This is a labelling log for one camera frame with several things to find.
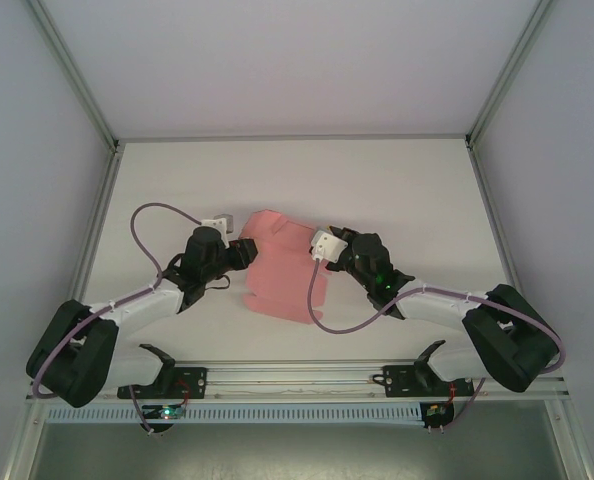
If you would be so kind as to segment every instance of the pink cloth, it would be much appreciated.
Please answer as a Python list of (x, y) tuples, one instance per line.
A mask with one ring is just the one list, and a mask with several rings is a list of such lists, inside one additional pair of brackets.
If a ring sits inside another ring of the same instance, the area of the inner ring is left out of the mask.
[[(251, 215), (241, 237), (253, 238), (258, 255), (248, 267), (246, 286), (252, 293), (244, 295), (246, 306), (258, 313), (301, 323), (312, 323), (306, 306), (308, 285), (315, 262), (310, 256), (310, 239), (315, 228), (289, 219), (272, 210)], [(317, 275), (313, 289), (313, 307), (326, 298), (328, 279)], [(323, 313), (315, 311), (317, 319)]]

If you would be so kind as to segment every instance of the gray floor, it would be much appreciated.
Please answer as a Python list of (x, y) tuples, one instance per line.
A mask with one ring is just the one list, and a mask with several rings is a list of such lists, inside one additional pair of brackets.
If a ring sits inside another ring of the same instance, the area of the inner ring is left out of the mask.
[(444, 435), (389, 426), (49, 425), (38, 480), (563, 479), (543, 405), (480, 403)]

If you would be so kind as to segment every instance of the white table surface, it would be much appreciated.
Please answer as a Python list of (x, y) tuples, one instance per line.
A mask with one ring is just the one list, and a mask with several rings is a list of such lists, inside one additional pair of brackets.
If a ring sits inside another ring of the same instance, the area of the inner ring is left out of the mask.
[[(249, 215), (272, 209), (315, 225), (377, 232), (395, 267), (428, 283), (486, 290), (506, 281), (462, 140), (290, 140), (131, 143), (126, 146), (86, 292), (105, 301), (147, 284), (150, 262), (132, 241), (129, 219), (146, 202), (196, 218), (230, 213), (238, 232)], [(162, 210), (142, 212), (137, 230), (162, 264), (183, 251), (194, 225)], [(249, 311), (245, 272), (191, 309), (129, 338), (179, 361), (415, 358), (458, 334), (389, 317), (350, 335)], [(330, 277), (323, 322), (360, 323), (374, 312), (347, 274)]]

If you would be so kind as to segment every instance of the pink fabric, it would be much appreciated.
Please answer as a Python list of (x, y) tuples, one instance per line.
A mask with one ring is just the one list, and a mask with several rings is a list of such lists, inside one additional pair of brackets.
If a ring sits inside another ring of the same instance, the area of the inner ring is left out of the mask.
[[(248, 219), (241, 237), (253, 238), (258, 255), (248, 267), (246, 286), (252, 293), (244, 295), (246, 306), (272, 317), (312, 323), (306, 307), (308, 285), (315, 268), (310, 256), (310, 239), (314, 227), (298, 223), (279, 212), (263, 210)], [(328, 279), (319, 274), (313, 289), (313, 307), (326, 299)], [(317, 319), (323, 313), (315, 311)]]

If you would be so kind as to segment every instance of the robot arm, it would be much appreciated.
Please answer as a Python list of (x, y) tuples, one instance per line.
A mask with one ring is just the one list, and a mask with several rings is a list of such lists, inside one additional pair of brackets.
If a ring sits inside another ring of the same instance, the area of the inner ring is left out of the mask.
[(405, 292), (417, 291), (393, 303), (386, 315), (426, 320), (465, 334), (459, 341), (435, 342), (420, 356), (416, 374), (425, 386), (491, 376), (509, 390), (523, 392), (559, 353), (553, 339), (534, 325), (469, 298), (508, 307), (552, 332), (513, 287), (497, 285), (487, 293), (474, 292), (463, 299), (447, 297), (441, 294), (442, 289), (427, 287), (395, 269), (388, 250), (374, 233), (330, 227), (330, 231), (315, 233), (312, 246), (313, 258), (328, 260), (328, 270), (348, 272), (378, 310)]
[(63, 303), (26, 365), (35, 378), (48, 355), (78, 323), (110, 305), (109, 312), (87, 325), (48, 366), (41, 384), (74, 407), (90, 402), (105, 388), (156, 385), (166, 391), (174, 382), (175, 361), (152, 345), (130, 345), (126, 337), (161, 318), (191, 307), (204, 296), (206, 284), (228, 271), (243, 270), (257, 256), (251, 239), (227, 243), (227, 219), (202, 221), (176, 255), (151, 293), (123, 303)]

